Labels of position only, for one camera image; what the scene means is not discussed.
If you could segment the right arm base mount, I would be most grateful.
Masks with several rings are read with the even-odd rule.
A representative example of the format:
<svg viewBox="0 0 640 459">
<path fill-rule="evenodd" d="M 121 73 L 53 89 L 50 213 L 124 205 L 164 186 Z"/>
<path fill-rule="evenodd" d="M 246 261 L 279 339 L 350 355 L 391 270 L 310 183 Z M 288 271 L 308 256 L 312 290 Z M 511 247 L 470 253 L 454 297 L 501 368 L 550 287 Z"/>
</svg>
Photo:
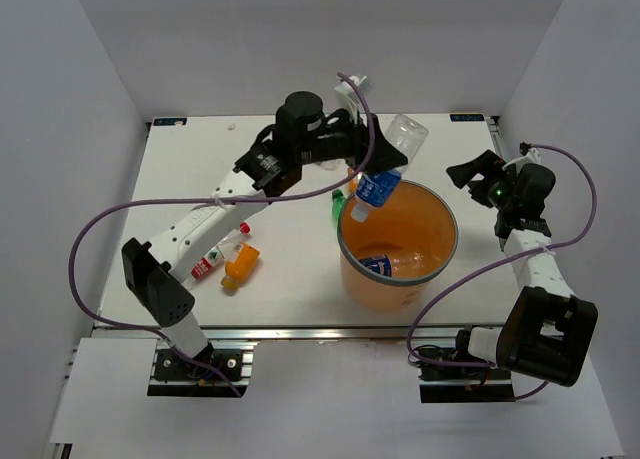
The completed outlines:
<svg viewBox="0 0 640 459">
<path fill-rule="evenodd" d="M 411 359 L 419 370 L 422 404 L 514 402 L 511 373 L 501 369 L 429 365 Z"/>
</svg>

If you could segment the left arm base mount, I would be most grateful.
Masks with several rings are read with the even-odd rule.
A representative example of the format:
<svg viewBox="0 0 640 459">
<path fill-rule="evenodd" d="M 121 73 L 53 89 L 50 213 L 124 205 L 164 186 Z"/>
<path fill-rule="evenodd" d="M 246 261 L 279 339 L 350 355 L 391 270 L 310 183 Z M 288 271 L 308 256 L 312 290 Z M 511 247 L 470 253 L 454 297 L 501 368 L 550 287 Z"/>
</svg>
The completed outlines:
<svg viewBox="0 0 640 459">
<path fill-rule="evenodd" d="M 185 361 L 166 343 L 158 343 L 147 385 L 149 397 L 241 398 L 251 377 L 256 343 L 213 341 L 200 364 Z"/>
</svg>

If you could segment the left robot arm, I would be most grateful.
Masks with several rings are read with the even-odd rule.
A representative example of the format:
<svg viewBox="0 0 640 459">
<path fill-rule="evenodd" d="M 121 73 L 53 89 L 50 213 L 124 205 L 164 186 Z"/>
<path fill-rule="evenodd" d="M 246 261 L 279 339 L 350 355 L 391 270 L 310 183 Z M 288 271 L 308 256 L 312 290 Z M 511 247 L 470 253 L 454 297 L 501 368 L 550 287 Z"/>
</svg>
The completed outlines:
<svg viewBox="0 0 640 459">
<path fill-rule="evenodd" d="M 122 248 L 125 284 L 177 349 L 177 366 L 200 378 L 215 367 L 214 349 L 192 312 L 183 283 L 193 266 L 236 226 L 302 178 L 307 164 L 342 159 L 354 170 L 383 173 L 408 165 L 377 117 L 361 119 L 356 104 L 325 115 L 309 91 L 288 95 L 249 150 L 234 164 L 210 205 L 194 207 L 168 230 Z"/>
</svg>

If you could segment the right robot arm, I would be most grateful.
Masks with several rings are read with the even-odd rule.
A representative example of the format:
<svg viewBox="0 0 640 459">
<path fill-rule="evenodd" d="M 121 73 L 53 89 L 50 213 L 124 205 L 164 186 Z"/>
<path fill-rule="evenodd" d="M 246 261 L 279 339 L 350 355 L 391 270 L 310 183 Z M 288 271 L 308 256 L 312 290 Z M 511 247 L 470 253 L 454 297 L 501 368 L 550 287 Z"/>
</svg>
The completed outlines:
<svg viewBox="0 0 640 459">
<path fill-rule="evenodd" d="M 470 183 L 474 200 L 498 210 L 495 232 L 510 260 L 519 296 L 503 326 L 473 326 L 451 363 L 472 378 L 487 364 L 564 387 L 581 373 L 598 320 L 594 303 L 567 285 L 542 218 L 554 173 L 534 163 L 487 171 Z"/>
</svg>

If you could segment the orange juice bottle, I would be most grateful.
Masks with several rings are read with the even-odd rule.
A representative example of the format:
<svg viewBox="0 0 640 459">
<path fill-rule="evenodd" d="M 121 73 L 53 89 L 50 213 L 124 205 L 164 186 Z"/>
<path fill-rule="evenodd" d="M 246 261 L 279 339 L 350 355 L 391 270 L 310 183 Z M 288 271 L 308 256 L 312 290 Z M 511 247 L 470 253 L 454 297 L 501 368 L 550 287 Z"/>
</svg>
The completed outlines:
<svg viewBox="0 0 640 459">
<path fill-rule="evenodd" d="M 236 244 L 225 263 L 225 275 L 221 279 L 221 286 L 228 291 L 237 290 L 248 280 L 259 257 L 260 251 L 253 246 L 245 242 Z"/>
</svg>

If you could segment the clear bottle blue label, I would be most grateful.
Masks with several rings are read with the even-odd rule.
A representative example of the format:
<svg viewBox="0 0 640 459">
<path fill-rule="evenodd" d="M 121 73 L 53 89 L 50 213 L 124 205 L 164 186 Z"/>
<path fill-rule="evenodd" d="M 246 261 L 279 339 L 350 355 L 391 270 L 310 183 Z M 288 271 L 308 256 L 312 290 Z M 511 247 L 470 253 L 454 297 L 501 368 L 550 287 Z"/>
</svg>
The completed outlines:
<svg viewBox="0 0 640 459">
<path fill-rule="evenodd" d="M 353 220 L 363 223 L 371 211 L 384 205 L 399 184 L 402 175 L 409 168 L 428 134 L 429 131 L 426 127 L 408 116 L 397 114 L 394 117 L 384 135 L 397 151 L 404 154 L 408 163 L 388 171 L 361 176 L 354 193 L 355 204 L 350 213 Z"/>
</svg>

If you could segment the clear bottle red label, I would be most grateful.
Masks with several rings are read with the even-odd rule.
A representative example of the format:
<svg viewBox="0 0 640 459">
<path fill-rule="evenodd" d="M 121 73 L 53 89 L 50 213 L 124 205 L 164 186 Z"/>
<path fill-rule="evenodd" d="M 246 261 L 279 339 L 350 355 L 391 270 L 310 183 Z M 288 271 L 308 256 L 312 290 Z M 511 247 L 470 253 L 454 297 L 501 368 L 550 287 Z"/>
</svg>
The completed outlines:
<svg viewBox="0 0 640 459">
<path fill-rule="evenodd" d="M 242 222 L 233 229 L 213 248 L 211 248 L 192 268 L 191 276 L 199 281 L 213 272 L 218 266 L 229 260 L 237 246 L 250 234 L 251 228 L 246 222 Z"/>
</svg>

